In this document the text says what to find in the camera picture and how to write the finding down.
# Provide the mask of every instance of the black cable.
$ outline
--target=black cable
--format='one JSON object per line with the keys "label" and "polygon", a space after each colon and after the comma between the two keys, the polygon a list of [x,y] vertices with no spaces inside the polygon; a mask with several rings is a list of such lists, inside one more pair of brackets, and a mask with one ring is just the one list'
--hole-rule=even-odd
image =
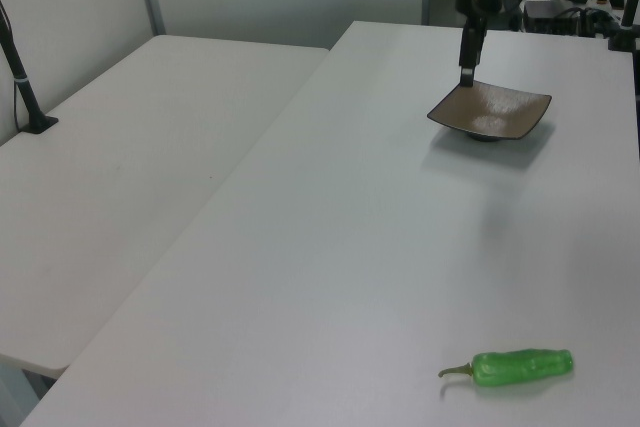
{"label": "black cable", "polygon": [[16,126],[16,132],[20,133],[20,125],[18,124],[18,84],[13,82],[13,123]]}
{"label": "black cable", "polygon": [[[13,27],[11,26],[7,11],[4,10],[2,0],[0,0],[0,13],[2,13],[2,20],[7,25],[9,35],[11,36],[11,40],[13,40]],[[16,132],[20,133],[20,124],[18,124],[18,84],[15,79],[13,79],[13,123],[16,126]]]}
{"label": "black cable", "polygon": [[11,35],[11,39],[13,40],[13,28],[11,27],[11,21],[9,20],[9,16],[7,15],[7,11],[4,10],[4,5],[2,4],[2,0],[0,0],[0,12],[2,12],[2,18],[4,22],[9,27],[9,34]]}
{"label": "black cable", "polygon": [[557,19],[557,18],[562,17],[563,15],[568,14],[568,13],[572,13],[573,15],[575,15],[576,12],[582,12],[582,9],[580,7],[570,7],[568,9],[566,9],[566,10],[563,10],[558,15],[555,15],[553,18]]}

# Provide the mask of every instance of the green pepper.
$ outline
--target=green pepper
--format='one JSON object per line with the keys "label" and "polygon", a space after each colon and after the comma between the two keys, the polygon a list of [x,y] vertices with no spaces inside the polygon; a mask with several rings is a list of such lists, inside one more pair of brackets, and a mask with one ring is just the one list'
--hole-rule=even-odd
{"label": "green pepper", "polygon": [[563,375],[572,370],[573,358],[568,350],[526,349],[478,354],[472,363],[445,369],[438,377],[467,374],[478,385],[495,387]]}

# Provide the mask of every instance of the white table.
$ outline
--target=white table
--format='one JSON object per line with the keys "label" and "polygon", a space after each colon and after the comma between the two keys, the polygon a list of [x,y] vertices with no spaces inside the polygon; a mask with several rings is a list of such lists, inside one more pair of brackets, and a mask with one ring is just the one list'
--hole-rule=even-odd
{"label": "white table", "polygon": [[[485,144],[426,118],[459,40],[354,24],[24,427],[635,425],[631,57],[489,32],[478,79],[554,99]],[[436,376],[527,347],[575,373]]]}
{"label": "white table", "polygon": [[326,55],[157,37],[0,148],[0,360],[59,376]]}

